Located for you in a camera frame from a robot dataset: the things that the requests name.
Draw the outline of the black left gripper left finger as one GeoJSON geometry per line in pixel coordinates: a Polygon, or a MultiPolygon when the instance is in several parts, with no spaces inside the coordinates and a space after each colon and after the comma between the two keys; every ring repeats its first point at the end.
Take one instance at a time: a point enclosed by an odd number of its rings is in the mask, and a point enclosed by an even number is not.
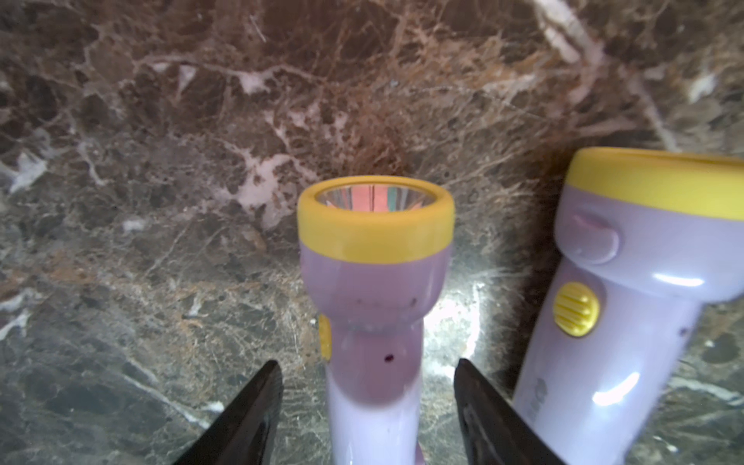
{"type": "Polygon", "coordinates": [[[283,391],[280,365],[269,360],[176,465],[269,464],[283,391]]]}

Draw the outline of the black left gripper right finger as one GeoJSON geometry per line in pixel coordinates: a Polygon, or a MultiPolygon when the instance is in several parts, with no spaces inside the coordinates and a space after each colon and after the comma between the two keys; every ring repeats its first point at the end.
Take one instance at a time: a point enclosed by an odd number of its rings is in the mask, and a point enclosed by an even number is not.
{"type": "Polygon", "coordinates": [[[470,360],[458,361],[453,388],[470,465],[564,465],[470,360]]]}

